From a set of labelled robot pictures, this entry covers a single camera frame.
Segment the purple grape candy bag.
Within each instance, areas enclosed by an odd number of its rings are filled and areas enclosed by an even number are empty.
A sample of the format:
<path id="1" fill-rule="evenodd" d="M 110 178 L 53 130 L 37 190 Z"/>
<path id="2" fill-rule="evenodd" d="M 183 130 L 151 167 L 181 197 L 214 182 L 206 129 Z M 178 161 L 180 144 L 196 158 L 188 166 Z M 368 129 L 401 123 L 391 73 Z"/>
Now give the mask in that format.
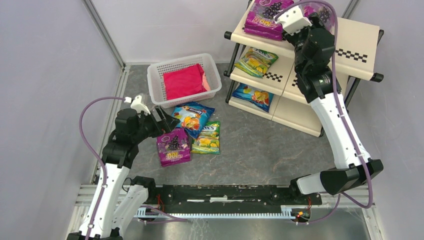
<path id="1" fill-rule="evenodd" d="M 334 26 L 335 15 L 328 6 L 317 2 L 305 3 L 302 6 L 305 17 L 308 17 L 313 13 L 317 13 L 320 20 L 326 25 L 327 28 Z"/>
<path id="2" fill-rule="evenodd" d="M 247 34 L 275 41 L 283 40 L 283 27 L 274 17 L 293 4 L 293 0 L 254 0 L 247 12 L 243 30 Z"/>
<path id="3" fill-rule="evenodd" d="M 191 161 L 189 136 L 183 128 L 175 128 L 156 138 L 156 148 L 162 167 Z"/>

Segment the blue Slendy bag front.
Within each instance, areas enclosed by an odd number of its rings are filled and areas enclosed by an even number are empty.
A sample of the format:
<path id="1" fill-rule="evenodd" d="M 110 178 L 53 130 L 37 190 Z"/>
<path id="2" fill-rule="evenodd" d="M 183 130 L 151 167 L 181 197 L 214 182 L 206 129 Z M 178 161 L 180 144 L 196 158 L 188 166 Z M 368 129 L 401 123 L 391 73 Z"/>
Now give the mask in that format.
<path id="1" fill-rule="evenodd" d="M 240 83 L 232 92 L 232 97 L 248 101 L 265 112 L 270 111 L 271 103 L 274 97 L 273 93 Z"/>

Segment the blue slendy bag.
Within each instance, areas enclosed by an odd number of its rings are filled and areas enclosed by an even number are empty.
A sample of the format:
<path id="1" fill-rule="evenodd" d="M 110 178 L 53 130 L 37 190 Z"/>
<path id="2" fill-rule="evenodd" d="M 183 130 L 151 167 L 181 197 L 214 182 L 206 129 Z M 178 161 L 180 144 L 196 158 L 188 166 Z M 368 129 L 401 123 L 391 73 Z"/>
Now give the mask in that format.
<path id="1" fill-rule="evenodd" d="M 273 93 L 240 83 L 232 92 L 232 97 L 248 101 L 265 112 L 270 111 L 271 103 L 274 97 Z"/>
<path id="2" fill-rule="evenodd" d="M 180 121 L 177 128 L 184 129 L 193 139 L 197 139 L 214 112 L 213 107 L 191 101 L 177 105 L 171 116 Z"/>

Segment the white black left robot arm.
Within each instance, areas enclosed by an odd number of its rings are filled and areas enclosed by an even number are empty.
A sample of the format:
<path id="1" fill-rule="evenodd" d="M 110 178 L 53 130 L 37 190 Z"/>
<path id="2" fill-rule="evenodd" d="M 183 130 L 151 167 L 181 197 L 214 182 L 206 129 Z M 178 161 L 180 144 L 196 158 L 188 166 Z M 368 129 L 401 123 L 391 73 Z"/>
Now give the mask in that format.
<path id="1" fill-rule="evenodd" d="M 100 172 L 91 205 L 77 232 L 69 240 L 122 240 L 143 203 L 155 197 L 153 178 L 136 176 L 131 180 L 125 198 L 118 202 L 122 186 L 137 154 L 139 144 L 174 130 L 180 120 L 157 106 L 149 113 L 125 108 L 115 118 L 115 129 L 102 150 Z"/>

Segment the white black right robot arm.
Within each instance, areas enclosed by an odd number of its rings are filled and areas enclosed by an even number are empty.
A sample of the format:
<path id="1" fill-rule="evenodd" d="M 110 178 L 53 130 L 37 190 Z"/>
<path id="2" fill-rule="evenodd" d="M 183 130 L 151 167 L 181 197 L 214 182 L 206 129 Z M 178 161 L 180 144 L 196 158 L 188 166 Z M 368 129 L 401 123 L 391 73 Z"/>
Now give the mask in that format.
<path id="1" fill-rule="evenodd" d="M 335 167 L 295 178 L 290 190 L 295 196 L 327 192 L 336 195 L 369 183 L 384 169 L 380 159 L 364 148 L 344 104 L 341 86 L 328 66 L 336 51 L 335 37 L 317 13 L 302 17 L 301 29 L 286 40 L 294 46 L 296 85 L 318 116 L 334 157 Z"/>

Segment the green Fox's candy bag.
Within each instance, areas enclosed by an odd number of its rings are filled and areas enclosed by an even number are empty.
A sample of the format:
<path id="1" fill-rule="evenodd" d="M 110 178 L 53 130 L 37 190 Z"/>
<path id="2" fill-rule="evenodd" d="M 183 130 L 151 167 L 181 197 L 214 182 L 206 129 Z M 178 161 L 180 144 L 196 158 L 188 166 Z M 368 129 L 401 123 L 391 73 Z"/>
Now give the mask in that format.
<path id="1" fill-rule="evenodd" d="M 203 127 L 197 139 L 191 145 L 193 154 L 214 154 L 220 155 L 220 121 L 209 121 Z"/>

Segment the green candy bag on shelf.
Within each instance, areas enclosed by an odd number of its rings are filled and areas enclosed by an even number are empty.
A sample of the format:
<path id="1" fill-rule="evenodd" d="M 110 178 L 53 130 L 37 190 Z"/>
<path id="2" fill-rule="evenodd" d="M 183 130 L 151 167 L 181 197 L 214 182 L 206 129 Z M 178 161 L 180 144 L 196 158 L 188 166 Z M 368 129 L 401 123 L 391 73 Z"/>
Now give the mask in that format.
<path id="1" fill-rule="evenodd" d="M 275 53 L 250 47 L 234 67 L 250 76 L 262 78 L 278 59 Z"/>

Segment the cream three-tier shelf rack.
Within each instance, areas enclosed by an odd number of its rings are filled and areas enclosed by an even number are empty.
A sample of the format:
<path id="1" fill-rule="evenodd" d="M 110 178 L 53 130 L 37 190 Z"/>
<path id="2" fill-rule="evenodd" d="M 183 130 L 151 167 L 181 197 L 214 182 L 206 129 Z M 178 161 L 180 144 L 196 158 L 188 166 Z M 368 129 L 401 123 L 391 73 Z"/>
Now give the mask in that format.
<path id="1" fill-rule="evenodd" d="M 240 68 L 224 74 L 231 79 L 226 102 L 233 107 L 319 137 L 325 126 L 316 114 L 316 101 L 339 101 L 346 109 L 354 93 L 346 91 L 349 77 L 380 82 L 384 76 L 374 71 L 377 46 L 383 31 L 377 25 L 337 18 L 336 30 L 327 30 L 317 13 L 302 17 L 296 24 L 288 20 L 300 13 L 291 8 L 279 18 L 282 40 L 272 40 L 245 32 L 243 16 L 226 39 L 244 45 L 241 59 L 254 52 L 277 56 L 264 72 L 253 76 Z"/>

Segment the blue Slendy bag near basket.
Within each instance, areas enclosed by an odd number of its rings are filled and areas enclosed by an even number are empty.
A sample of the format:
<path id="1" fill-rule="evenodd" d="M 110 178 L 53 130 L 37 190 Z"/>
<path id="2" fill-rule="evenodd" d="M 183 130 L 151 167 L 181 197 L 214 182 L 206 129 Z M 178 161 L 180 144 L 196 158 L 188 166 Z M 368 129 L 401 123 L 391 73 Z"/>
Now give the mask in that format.
<path id="1" fill-rule="evenodd" d="M 197 139 L 214 112 L 213 107 L 191 101 L 177 105 L 171 116 L 180 121 L 177 128 L 184 129 L 193 139 Z"/>

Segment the pink folded cloth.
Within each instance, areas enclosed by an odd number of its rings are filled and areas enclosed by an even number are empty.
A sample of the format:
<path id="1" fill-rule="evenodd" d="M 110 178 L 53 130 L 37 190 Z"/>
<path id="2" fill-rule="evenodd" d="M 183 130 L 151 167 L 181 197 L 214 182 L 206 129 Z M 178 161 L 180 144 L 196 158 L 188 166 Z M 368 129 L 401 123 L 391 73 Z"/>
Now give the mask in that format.
<path id="1" fill-rule="evenodd" d="M 166 99 L 173 100 L 208 92 L 211 87 L 203 67 L 195 64 L 163 74 Z"/>

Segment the white plastic basket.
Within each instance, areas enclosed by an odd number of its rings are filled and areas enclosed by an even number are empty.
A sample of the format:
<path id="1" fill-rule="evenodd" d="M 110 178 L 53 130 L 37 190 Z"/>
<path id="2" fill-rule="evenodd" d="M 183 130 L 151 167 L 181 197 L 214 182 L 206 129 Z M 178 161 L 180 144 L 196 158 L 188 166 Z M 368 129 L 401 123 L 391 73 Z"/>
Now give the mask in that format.
<path id="1" fill-rule="evenodd" d="M 154 63 L 147 68 L 147 82 L 152 102 L 164 108 L 212 98 L 222 88 L 208 53 Z"/>

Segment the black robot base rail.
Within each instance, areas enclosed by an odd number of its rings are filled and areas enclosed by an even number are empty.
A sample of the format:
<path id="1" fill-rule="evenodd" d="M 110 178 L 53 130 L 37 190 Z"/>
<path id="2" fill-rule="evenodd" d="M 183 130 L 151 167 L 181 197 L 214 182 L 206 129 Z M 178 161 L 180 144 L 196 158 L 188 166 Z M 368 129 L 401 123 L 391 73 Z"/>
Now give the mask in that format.
<path id="1" fill-rule="evenodd" d="M 167 214 L 278 214 L 283 207 L 318 206 L 318 193 L 296 195 L 285 185 L 157 185 L 154 179 L 136 176 L 130 186 L 148 191 L 144 204 L 158 206 Z"/>

